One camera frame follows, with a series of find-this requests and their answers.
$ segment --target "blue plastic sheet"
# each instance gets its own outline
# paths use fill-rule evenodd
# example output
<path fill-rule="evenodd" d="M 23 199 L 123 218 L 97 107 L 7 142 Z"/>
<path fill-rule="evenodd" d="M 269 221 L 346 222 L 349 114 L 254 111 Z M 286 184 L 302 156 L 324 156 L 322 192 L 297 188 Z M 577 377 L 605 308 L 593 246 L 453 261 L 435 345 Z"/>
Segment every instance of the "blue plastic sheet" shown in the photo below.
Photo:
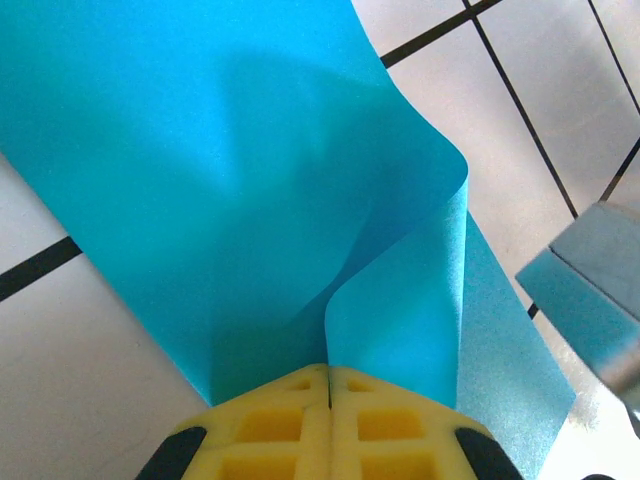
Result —
<path fill-rule="evenodd" d="M 205 399 L 329 360 L 454 406 L 463 318 L 461 403 L 517 399 L 535 477 L 573 393 L 349 2 L 8 0 L 0 44 L 0 150 Z"/>

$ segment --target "floor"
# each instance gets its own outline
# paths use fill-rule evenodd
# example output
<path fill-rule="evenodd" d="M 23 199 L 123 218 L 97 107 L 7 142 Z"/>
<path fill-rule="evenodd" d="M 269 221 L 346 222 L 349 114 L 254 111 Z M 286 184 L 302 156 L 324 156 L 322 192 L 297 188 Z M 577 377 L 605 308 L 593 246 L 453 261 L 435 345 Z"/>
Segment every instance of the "floor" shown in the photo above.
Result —
<path fill-rule="evenodd" d="M 470 210 L 509 278 L 593 202 L 640 208 L 640 5 L 354 4 L 400 90 L 468 159 Z M 622 405 L 514 287 L 578 392 L 539 478 L 640 478 Z M 2 479 L 133 478 L 205 408 L 4 158 L 0 318 Z"/>

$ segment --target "gray object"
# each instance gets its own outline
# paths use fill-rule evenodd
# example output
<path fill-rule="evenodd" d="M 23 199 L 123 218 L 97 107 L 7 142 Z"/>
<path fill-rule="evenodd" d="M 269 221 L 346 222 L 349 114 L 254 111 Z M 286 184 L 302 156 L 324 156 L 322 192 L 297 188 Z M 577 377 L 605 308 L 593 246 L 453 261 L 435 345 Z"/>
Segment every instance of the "gray object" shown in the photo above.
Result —
<path fill-rule="evenodd" d="M 640 437 L 640 214 L 591 206 L 516 278 Z"/>

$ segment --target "tile floor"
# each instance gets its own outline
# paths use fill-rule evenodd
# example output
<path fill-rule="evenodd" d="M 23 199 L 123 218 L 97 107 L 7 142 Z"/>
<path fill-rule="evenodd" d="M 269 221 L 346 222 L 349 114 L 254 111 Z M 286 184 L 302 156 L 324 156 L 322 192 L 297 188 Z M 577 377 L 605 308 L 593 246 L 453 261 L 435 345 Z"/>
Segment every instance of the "tile floor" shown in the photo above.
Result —
<path fill-rule="evenodd" d="M 640 5 L 471 4 L 488 1 L 389 72 L 469 160 L 470 210 L 513 278 L 572 210 L 607 191 L 640 207 Z M 354 4 L 380 55 L 465 9 L 458 0 Z M 0 158 L 0 274 L 65 236 Z M 2 301 L 0 319 L 0 425 L 12 431 L 0 478 L 132 478 L 175 423 L 204 408 L 83 255 Z M 640 441 L 622 406 L 541 313 L 534 322 L 578 392 L 539 478 L 640 478 Z"/>

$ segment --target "fold in sheet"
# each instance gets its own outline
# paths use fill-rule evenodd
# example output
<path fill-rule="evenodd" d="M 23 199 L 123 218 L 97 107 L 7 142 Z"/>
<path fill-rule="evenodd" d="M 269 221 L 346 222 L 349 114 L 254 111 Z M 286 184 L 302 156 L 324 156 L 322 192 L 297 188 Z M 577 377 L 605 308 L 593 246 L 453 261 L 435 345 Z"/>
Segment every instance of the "fold in sheet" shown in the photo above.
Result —
<path fill-rule="evenodd" d="M 328 359 L 454 406 L 463 318 L 460 403 L 526 407 L 484 417 L 535 477 L 573 393 L 348 2 L 9 0 L 0 41 L 0 150 L 208 402 Z"/>

